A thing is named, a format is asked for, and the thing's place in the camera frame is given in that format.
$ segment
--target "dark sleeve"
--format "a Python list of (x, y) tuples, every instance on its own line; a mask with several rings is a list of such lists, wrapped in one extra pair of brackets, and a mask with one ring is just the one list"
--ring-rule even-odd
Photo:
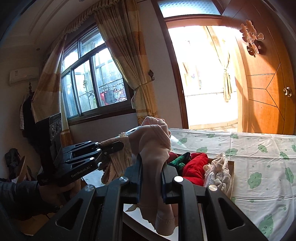
[(0, 182), (0, 202), (11, 218), (19, 220), (59, 210), (59, 207), (41, 199), (37, 181), (22, 181), (17, 184)]

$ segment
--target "window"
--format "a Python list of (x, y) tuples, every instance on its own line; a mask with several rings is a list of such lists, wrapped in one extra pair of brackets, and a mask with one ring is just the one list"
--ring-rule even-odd
[(220, 15), (211, 0), (162, 0), (158, 5), (164, 18), (188, 14)]
[(98, 28), (88, 31), (65, 51), (62, 96), (68, 119), (131, 108), (128, 85)]

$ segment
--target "bed sheet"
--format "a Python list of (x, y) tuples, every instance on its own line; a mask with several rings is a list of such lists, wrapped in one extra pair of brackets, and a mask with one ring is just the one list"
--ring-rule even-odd
[(170, 129), (175, 153), (225, 152), (235, 162), (232, 201), (270, 241), (295, 217), (296, 136)]

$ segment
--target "air conditioner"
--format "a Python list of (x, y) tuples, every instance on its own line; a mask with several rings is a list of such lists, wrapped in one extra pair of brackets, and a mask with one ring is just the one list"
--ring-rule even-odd
[(9, 83), (15, 84), (24, 80), (37, 79), (38, 77), (39, 77), (38, 67), (16, 69), (10, 72)]

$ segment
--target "cardboard box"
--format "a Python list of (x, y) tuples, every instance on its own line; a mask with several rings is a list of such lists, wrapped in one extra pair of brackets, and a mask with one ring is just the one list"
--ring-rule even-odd
[(228, 161), (228, 169), (230, 174), (230, 184), (228, 191), (226, 192), (226, 196), (231, 198), (232, 195), (232, 189), (233, 189), (233, 182), (234, 182), (234, 161)]

